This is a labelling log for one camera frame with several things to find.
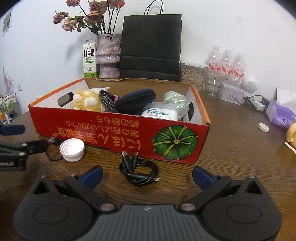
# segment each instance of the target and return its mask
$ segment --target green pumpkin illustration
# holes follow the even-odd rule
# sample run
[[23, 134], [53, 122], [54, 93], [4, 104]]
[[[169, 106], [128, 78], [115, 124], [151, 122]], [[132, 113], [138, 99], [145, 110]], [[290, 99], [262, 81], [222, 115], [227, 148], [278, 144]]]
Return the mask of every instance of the green pumpkin illustration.
[[162, 128], [152, 139], [154, 151], [167, 160], [183, 160], [191, 155], [198, 143], [196, 133], [186, 126]]

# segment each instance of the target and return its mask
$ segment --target red and white label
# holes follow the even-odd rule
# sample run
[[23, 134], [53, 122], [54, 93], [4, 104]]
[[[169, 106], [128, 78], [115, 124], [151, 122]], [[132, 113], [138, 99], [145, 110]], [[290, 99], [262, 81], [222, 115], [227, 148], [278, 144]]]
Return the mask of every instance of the red and white label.
[[213, 71], [219, 71], [221, 64], [215, 60], [209, 60], [209, 69]]
[[225, 73], [225, 74], [232, 74], [233, 73], [233, 65], [228, 64], [228, 63], [222, 63], [221, 72]]
[[243, 78], [244, 77], [244, 69], [241, 69], [240, 67], [234, 67], [233, 75], [235, 77]]

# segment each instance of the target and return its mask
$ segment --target white round speaker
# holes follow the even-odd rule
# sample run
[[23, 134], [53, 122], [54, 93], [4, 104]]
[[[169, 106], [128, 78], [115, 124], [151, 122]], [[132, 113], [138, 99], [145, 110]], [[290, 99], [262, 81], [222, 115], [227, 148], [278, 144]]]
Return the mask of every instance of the white round speaker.
[[248, 93], [254, 93], [258, 89], [257, 80], [251, 76], [246, 76], [242, 88]]

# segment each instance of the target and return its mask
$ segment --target purple ceramic vase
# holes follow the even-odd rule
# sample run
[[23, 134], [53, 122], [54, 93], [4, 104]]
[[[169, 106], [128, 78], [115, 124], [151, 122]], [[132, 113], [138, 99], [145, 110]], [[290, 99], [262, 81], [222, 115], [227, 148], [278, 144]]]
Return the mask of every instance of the purple ceramic vase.
[[96, 37], [96, 64], [100, 78], [119, 78], [121, 34], [99, 34]]

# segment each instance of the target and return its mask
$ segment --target cardboard box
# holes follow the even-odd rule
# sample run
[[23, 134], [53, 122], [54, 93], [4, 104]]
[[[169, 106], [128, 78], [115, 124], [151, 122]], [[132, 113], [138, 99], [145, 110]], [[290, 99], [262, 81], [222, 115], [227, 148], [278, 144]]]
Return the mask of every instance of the cardboard box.
[[[183, 121], [161, 120], [109, 112], [73, 110], [71, 97], [76, 91], [110, 86], [110, 93], [123, 96], [132, 91], [151, 88], [157, 102], [164, 93], [176, 91], [192, 102], [192, 118]], [[59, 106], [58, 99], [69, 99]], [[79, 79], [29, 105], [38, 134], [58, 138], [79, 138], [86, 144], [110, 151], [127, 151], [140, 157], [194, 164], [204, 145], [210, 120], [202, 100], [191, 84], [148, 79]]]

